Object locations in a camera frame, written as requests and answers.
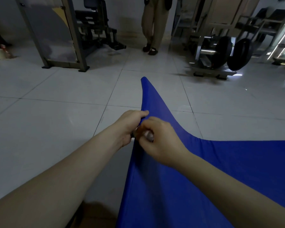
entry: forearm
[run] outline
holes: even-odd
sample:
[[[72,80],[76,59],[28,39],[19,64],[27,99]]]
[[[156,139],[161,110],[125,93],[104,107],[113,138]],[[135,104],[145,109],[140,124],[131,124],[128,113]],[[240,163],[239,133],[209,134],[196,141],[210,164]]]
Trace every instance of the forearm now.
[[[121,147],[114,127],[0,199],[0,227],[64,227],[113,154]]]
[[[285,227],[285,208],[215,168],[184,152],[173,166],[197,186],[238,227]]]

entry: khaki pants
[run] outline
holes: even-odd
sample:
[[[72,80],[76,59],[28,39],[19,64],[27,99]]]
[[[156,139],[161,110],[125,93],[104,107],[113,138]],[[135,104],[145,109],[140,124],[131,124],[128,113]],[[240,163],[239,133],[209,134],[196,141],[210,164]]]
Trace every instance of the khaki pants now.
[[[143,11],[142,28],[148,44],[158,50],[163,39],[169,11],[165,8],[165,0],[150,0]]]

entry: left hand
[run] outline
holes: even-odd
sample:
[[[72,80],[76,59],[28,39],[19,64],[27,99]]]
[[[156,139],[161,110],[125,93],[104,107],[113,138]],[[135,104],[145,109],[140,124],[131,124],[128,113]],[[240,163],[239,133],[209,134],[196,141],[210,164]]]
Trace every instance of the left hand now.
[[[135,130],[141,118],[146,117],[149,111],[140,110],[128,110],[124,112],[120,118],[113,124],[120,133],[122,138],[122,147],[128,145],[131,142],[131,133]]]

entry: blue cloth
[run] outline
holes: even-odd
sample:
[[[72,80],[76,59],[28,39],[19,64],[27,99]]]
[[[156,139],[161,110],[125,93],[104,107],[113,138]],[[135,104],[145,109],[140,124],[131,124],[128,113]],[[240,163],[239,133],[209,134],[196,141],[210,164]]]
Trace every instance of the blue cloth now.
[[[208,141],[186,132],[152,84],[141,79],[142,110],[171,123],[186,148],[285,207],[285,141]],[[116,227],[232,227],[189,180],[134,144]]]

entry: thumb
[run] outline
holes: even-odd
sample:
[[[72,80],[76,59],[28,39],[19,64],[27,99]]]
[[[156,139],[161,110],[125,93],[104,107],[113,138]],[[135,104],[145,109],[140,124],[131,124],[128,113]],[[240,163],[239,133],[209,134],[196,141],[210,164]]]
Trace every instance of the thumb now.
[[[153,143],[149,142],[145,136],[141,136],[138,140],[141,147],[147,152],[148,154],[152,153],[153,150]]]

